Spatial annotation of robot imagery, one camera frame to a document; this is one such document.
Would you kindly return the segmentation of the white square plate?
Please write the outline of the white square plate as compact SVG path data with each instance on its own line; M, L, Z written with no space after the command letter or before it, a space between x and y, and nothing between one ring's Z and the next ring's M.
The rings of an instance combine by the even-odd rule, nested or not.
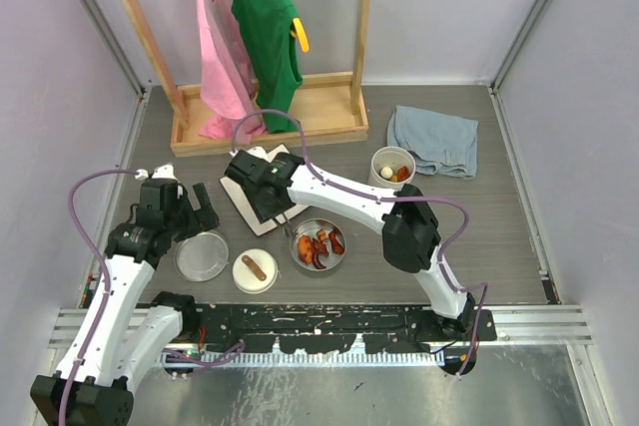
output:
M269 151L263 147L257 146L248 149L248 152L255 157L271 162L278 153L288 153L289 149L285 144L279 144ZM220 184L229 197L231 203L234 205L255 236L263 236L267 234L268 232L280 227L286 222L286 219L292 219L303 213L308 208L308 206L295 205L277 216L275 219L260 222L253 211L246 194L243 192L239 184L228 177L222 177L220 179Z

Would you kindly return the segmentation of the shallow round metal tin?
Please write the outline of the shallow round metal tin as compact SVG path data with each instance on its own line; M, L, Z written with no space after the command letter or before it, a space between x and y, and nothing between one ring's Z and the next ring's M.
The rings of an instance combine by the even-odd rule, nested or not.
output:
M330 246L330 242L328 239L328 234L334 229L337 228L340 231L340 236L339 236L339 240L342 242L343 246L344 246L344 254L343 255L337 255L334 254L331 250L331 246ZM313 241L314 239L317 239L317 231L319 229L323 229L326 234L327 234L327 241L324 242L327 251L328 251L328 257L326 258L322 258L320 261L322 264L324 264L326 266L325 270L317 270L315 269L313 263L311 264L303 264L299 259L298 259L298 238L300 235L302 234L306 234L308 235L311 240ZM318 275L318 274L325 274L328 273L331 270L336 269L339 264L342 262L342 260L345 257L345 250L346 250L346 243L345 243L345 237L342 233L342 231L331 221L328 221L326 219L321 219L321 218L312 218L312 219L308 219L303 221L302 223L300 223L293 231L293 237L292 237L292 241L291 241L291 255L293 257L293 260L296 262L296 264L304 271Z

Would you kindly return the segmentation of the tall metal container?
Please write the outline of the tall metal container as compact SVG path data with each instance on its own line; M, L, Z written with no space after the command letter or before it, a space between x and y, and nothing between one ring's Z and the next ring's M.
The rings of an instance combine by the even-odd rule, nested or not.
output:
M393 175L396 175L401 167L408 167L410 177L405 182L394 183L391 178L386 180L380 175L380 170L384 167L390 167ZM401 190L404 185L412 182L415 169L415 160L410 152L400 147L384 147L377 150L371 158L368 182L374 187Z

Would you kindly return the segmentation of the orange salmon slice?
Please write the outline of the orange salmon slice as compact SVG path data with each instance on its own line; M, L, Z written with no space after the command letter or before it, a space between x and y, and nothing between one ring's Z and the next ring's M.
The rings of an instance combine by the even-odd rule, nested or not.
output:
M405 182L410 177L410 170L408 167L401 167L396 173L396 179L399 182Z

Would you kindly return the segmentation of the blue denim cloth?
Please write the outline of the blue denim cloth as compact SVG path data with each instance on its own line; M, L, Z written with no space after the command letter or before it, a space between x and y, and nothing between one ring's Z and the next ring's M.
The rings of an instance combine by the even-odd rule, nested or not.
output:
M388 122L386 142L408 151L419 174L467 180L476 177L475 120L397 105Z

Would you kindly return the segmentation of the metal tongs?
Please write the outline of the metal tongs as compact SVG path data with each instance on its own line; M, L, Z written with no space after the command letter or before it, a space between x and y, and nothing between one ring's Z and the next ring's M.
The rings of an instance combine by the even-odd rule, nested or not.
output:
M293 236L293 228L285 213L276 216L274 222L281 228L285 237L291 238Z

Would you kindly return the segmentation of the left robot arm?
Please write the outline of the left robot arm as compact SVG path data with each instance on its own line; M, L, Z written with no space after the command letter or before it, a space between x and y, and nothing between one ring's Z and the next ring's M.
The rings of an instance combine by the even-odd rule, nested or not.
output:
M160 259L176 241L217 228L219 217L203 184L193 208L175 179L143 181L132 218L110 233L100 255L103 278L71 347L49 376L35 378L30 396L49 425L125 425L139 384L172 340L188 342L201 315L190 295L162 291L132 335L134 310Z

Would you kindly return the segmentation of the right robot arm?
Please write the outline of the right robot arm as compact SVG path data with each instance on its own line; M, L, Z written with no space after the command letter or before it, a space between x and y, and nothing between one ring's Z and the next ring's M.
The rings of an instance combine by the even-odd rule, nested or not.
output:
M432 203L405 184L398 190L351 181L313 164L307 156L261 148L232 153L221 183L246 219L271 222L295 206L313 207L356 221L381 237L383 258L410 273L425 291L443 336L458 340L473 327L476 301L455 277L445 258Z

